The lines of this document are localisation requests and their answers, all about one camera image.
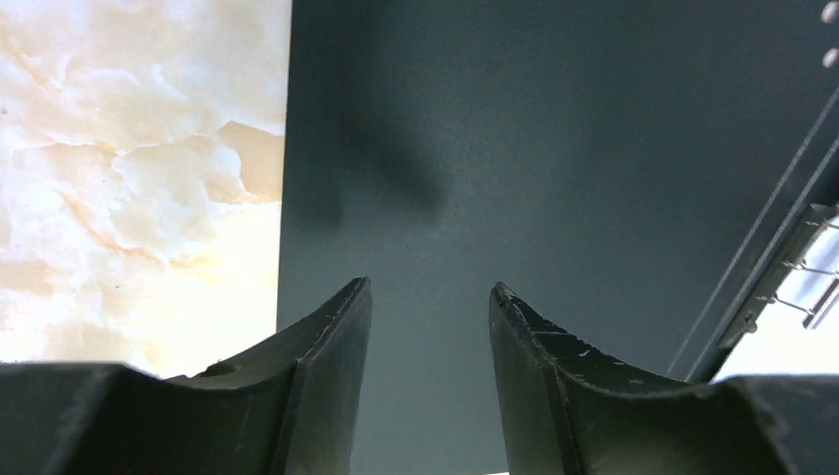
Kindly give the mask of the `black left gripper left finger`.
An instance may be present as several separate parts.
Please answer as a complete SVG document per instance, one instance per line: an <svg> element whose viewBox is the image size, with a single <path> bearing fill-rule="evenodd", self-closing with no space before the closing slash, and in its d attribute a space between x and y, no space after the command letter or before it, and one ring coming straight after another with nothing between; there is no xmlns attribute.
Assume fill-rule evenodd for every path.
<svg viewBox="0 0 839 475"><path fill-rule="evenodd" d="M348 282L285 330L192 376L5 363L5 474L346 474L372 317Z"/></svg>

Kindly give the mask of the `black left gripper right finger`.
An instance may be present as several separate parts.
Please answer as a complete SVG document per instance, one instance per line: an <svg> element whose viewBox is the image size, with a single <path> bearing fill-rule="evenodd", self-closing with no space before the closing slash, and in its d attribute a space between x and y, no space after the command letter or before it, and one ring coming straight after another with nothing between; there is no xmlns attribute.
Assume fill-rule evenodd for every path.
<svg viewBox="0 0 839 475"><path fill-rule="evenodd" d="M512 289L489 330L512 474L834 474L838 380L713 384L629 365L542 318Z"/></svg>

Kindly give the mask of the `white paper sheet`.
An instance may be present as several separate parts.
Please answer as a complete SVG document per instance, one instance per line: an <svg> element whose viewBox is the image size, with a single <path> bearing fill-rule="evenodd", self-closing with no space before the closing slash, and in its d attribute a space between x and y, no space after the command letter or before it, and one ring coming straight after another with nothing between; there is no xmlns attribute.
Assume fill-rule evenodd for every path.
<svg viewBox="0 0 839 475"><path fill-rule="evenodd" d="M757 293L758 312L713 382L747 375L838 374L838 222L776 265Z"/></svg>

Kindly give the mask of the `black file folder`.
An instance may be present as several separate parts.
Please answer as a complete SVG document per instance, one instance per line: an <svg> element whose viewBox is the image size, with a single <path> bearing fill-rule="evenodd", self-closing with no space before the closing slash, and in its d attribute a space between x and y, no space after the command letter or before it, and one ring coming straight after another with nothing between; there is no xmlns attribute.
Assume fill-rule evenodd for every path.
<svg viewBox="0 0 839 475"><path fill-rule="evenodd" d="M838 198L834 1L297 1L278 321L366 276L350 470L507 461L504 282L699 381L795 216Z"/></svg>

